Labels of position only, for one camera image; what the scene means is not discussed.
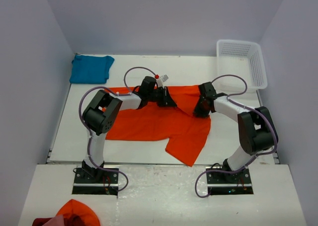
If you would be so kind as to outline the orange t shirt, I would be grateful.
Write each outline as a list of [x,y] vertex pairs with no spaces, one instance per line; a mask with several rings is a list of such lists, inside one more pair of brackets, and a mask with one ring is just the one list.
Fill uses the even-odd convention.
[[165,151],[193,166],[211,129],[211,119],[193,116],[199,99],[197,85],[168,87],[176,107],[159,107],[150,102],[139,110],[122,110],[107,133],[107,140],[159,141],[168,139]]

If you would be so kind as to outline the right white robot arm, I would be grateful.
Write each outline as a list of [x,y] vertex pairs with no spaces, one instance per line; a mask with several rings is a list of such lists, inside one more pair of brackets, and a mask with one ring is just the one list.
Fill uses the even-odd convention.
[[240,146],[227,159],[221,169],[222,178],[232,183],[239,172],[247,168],[258,156],[271,154],[278,146],[278,136],[271,115],[266,107],[252,108],[231,99],[230,95],[217,93],[211,82],[198,86],[199,100],[194,108],[195,117],[208,117],[220,113],[238,124]]

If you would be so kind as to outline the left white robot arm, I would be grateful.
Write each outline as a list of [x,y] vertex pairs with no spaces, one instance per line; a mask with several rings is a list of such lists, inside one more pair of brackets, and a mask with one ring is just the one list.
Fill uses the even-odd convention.
[[130,93],[118,94],[108,88],[98,87],[98,92],[84,111],[79,106],[79,116],[88,131],[88,143],[82,169],[93,183],[103,178],[103,150],[107,133],[113,127],[120,111],[141,109],[149,102],[159,107],[176,107],[164,83],[167,75],[146,76],[141,85]]

